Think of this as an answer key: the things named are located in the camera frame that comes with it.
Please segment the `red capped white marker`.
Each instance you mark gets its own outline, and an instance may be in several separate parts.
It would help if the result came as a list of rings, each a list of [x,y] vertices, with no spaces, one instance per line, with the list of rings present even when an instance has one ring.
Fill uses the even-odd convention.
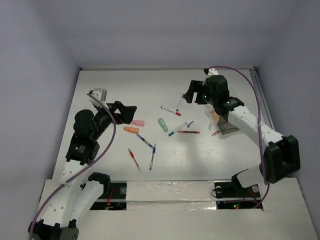
[[[177,115],[177,116],[181,116],[181,113],[179,113],[179,112],[177,112],[177,111],[169,110],[169,109],[167,109],[167,108],[165,108],[165,107],[163,107],[163,106],[161,106],[160,108],[161,108],[162,110],[164,110],[164,111],[167,111],[167,112],[171,113],[171,114],[174,114],[174,115]]]

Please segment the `blue gel pen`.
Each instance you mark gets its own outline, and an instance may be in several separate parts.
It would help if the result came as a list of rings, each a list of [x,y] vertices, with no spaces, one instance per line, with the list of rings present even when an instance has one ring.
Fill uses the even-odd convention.
[[[145,138],[143,138],[140,134],[136,134],[136,136],[137,136],[140,140],[142,140],[148,147],[150,147],[151,149],[154,148],[154,146],[153,146],[151,143],[149,143]]]

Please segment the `green capped white marker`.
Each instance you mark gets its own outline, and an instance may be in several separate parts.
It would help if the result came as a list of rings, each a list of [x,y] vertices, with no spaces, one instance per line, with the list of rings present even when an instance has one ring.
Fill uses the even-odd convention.
[[[182,129],[183,127],[185,127],[188,123],[184,122],[182,124],[180,124],[178,127],[176,127],[174,130],[172,130],[168,136],[171,137],[172,135],[174,135],[175,133],[177,133],[180,129]]]

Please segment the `green transparent stapler case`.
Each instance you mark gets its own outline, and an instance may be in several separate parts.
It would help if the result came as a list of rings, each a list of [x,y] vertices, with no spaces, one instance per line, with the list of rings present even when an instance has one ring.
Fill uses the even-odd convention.
[[[165,133],[167,133],[169,129],[168,129],[167,124],[165,123],[164,119],[163,119],[163,118],[159,118],[157,121],[158,121],[161,129],[162,129]]]

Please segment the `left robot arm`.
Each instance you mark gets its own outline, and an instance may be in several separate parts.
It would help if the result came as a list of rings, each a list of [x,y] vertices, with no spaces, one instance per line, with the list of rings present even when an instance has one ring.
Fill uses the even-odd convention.
[[[136,106],[125,106],[120,101],[94,103],[97,110],[84,109],[74,117],[74,133],[66,154],[66,162],[59,186],[40,206],[29,225],[31,240],[76,240],[80,221],[94,202],[111,192],[111,179],[105,173],[87,171],[102,156],[99,137],[109,125],[129,124]]]

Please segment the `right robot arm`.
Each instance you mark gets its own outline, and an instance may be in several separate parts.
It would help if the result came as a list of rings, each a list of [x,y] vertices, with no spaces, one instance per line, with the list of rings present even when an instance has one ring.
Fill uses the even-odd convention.
[[[301,168],[299,142],[293,135],[271,129],[255,117],[237,97],[232,97],[222,75],[211,75],[204,81],[192,80],[184,94],[187,103],[210,104],[228,123],[237,127],[259,148],[261,162],[236,175],[230,183],[235,196],[242,196],[255,184],[275,184]]]

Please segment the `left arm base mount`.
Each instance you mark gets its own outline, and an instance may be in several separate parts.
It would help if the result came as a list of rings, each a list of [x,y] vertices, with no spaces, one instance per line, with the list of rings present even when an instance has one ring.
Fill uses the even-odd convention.
[[[111,182],[110,190],[103,193],[90,210],[122,211],[127,209],[127,182]]]

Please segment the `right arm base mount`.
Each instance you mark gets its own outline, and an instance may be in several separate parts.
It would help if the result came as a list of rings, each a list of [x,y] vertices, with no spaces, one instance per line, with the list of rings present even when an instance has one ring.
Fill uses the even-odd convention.
[[[240,184],[237,175],[229,181],[217,181],[211,191],[211,195],[217,200],[218,210],[262,209],[261,194],[257,184],[244,188]]]

